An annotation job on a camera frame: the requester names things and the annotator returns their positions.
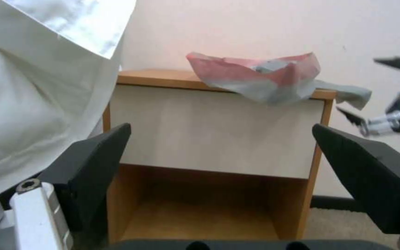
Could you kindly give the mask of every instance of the metal bolt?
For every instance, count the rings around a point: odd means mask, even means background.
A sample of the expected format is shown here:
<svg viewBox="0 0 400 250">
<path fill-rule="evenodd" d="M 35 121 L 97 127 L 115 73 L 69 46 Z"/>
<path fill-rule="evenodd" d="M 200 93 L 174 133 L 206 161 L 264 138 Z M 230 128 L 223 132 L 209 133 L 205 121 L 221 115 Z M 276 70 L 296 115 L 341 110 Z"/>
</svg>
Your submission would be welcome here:
<svg viewBox="0 0 400 250">
<path fill-rule="evenodd" d="M 41 187 L 41 181 L 38 179 L 28 179 L 23 182 L 21 182 L 17 187 L 16 187 L 16 193 L 17 194 L 22 194 L 27 191 L 33 190 L 35 188 Z"/>
</svg>

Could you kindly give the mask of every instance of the white wall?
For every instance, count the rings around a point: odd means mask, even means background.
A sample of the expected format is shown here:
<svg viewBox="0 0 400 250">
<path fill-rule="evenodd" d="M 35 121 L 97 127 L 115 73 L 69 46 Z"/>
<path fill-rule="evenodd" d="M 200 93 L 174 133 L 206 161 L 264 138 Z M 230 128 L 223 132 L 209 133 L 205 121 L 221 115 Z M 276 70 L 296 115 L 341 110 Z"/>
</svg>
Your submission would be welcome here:
<svg viewBox="0 0 400 250">
<path fill-rule="evenodd" d="M 137 1 L 124 39 L 124 69 L 190 69 L 185 55 L 191 51 L 263 59 L 313 51 L 319 79 L 373 90 L 361 112 L 366 117 L 383 114 L 400 88 L 400 72 L 372 61 L 400 55 L 398 0 Z M 358 134 L 335 110 L 330 125 Z M 400 136 L 381 140 L 400 152 Z M 349 197 L 326 159 L 314 193 Z"/>
</svg>

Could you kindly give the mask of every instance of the black baseboard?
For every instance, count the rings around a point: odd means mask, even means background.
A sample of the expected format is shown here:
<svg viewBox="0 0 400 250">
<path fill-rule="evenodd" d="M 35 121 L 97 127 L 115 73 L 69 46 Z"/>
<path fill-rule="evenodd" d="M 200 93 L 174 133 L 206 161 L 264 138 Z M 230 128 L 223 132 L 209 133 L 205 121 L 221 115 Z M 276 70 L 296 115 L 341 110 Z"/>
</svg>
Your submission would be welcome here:
<svg viewBox="0 0 400 250">
<path fill-rule="evenodd" d="M 313 196 L 311 200 L 312 208 L 348 210 L 352 212 L 364 212 L 361 204 L 351 198 Z"/>
</svg>

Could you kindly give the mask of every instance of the wooden cabinet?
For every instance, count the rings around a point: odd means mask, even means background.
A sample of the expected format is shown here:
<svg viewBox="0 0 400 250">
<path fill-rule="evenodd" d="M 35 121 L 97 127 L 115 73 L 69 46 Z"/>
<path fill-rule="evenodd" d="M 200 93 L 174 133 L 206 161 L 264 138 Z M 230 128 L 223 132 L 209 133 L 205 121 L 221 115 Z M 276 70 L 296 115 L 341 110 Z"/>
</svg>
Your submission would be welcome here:
<svg viewBox="0 0 400 250">
<path fill-rule="evenodd" d="M 335 92 L 267 106 L 191 72 L 122 72 L 105 129 L 132 135 L 108 192 L 109 238 L 299 239 Z"/>
</svg>

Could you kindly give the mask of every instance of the beige carpet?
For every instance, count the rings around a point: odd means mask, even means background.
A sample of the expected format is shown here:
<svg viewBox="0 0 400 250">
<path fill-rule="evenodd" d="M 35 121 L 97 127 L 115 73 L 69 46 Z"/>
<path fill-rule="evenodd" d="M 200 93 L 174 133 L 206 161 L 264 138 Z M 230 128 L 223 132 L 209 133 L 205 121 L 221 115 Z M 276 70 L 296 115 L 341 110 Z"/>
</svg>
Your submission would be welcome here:
<svg viewBox="0 0 400 250">
<path fill-rule="evenodd" d="M 383 234 L 363 212 L 330 209 L 311 209 L 305 230 L 305 239 L 361 239 L 394 249 L 398 238 Z"/>
</svg>

